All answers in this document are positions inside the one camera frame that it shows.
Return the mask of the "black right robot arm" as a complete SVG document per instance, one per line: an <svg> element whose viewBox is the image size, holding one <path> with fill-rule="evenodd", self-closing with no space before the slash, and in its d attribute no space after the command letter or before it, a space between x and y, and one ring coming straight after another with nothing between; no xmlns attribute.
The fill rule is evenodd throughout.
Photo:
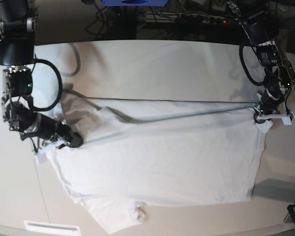
<svg viewBox="0 0 295 236"><path fill-rule="evenodd" d="M0 0L0 65L6 67L3 70L2 119L10 130L20 134L21 140L37 138L43 146L78 148L84 142L78 132L62 120L43 114L60 102L63 84L58 69L34 55L36 21L36 9L27 0ZM36 107L31 95L32 69L28 66L38 63L49 66L58 82L55 101L45 108Z"/></svg>

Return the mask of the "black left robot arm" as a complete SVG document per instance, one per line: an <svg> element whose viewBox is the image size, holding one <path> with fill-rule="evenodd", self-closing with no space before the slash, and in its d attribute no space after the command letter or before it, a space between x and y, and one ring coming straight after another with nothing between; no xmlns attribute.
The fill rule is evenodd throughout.
<svg viewBox="0 0 295 236"><path fill-rule="evenodd" d="M240 9L235 0L227 1L227 5L246 35L246 40L239 46L239 59L243 70L253 85L264 88L258 91L254 122L262 124L267 120L280 119L284 125L291 125L295 116L287 106L287 99L295 85L295 72L283 50L275 19L266 8L248 15ZM243 56L246 46L253 50L264 68L265 76L262 81L253 79L246 66Z"/></svg>

